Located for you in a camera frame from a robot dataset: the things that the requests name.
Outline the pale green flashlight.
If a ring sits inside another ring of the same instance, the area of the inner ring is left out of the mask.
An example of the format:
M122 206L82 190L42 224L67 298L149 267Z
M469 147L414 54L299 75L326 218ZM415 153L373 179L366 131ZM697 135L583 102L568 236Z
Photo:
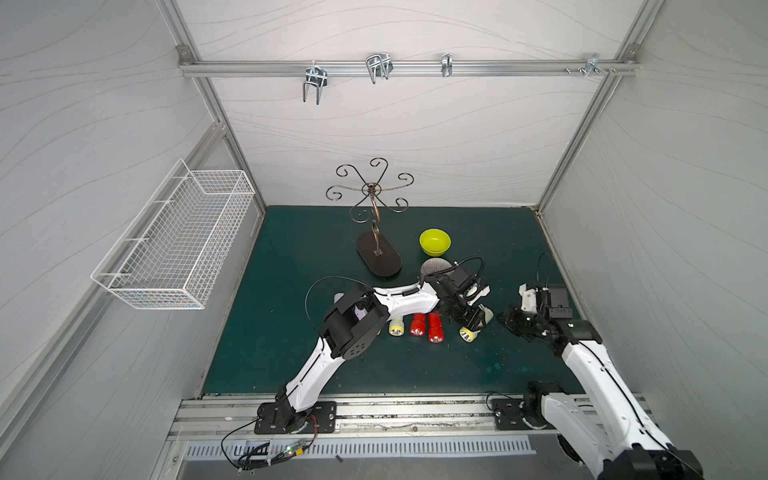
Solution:
M459 335L467 343L472 343L479 333L492 321L494 313L488 307L478 304L464 318Z
M394 337L403 336L405 333L404 320L400 317L391 319L389 321L388 333Z

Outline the red flashlight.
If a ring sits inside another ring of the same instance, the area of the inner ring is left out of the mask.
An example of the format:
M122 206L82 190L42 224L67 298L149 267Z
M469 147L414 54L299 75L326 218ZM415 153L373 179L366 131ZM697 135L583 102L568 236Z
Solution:
M428 331L427 336L429 342L432 344L440 344L444 341L445 334L443 329L443 323L441 315L438 312L429 313L427 315Z
M414 314L410 323L409 331L413 336L424 336L426 333L426 315Z

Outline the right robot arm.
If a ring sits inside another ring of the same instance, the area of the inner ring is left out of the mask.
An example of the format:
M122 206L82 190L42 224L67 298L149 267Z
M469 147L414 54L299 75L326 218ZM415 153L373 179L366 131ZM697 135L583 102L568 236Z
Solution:
M596 415L589 417L553 381L531 381L517 407L531 429L553 427L562 450L597 479L701 479L690 450L677 448L641 407L616 369L603 339L576 319L564 286L523 284L521 301L500 322L528 342L551 348L578 380Z

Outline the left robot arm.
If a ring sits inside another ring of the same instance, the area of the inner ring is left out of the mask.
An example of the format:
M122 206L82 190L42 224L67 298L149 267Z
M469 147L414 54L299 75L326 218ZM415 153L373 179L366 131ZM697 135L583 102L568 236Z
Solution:
M410 285L383 288L359 282L329 308L312 353L276 394L267 414L271 428L279 433L303 428L341 365L364 353L396 318L439 313L471 332L482 330L489 313L482 299L490 291L488 282L464 261L452 264L439 258L425 262L419 280Z

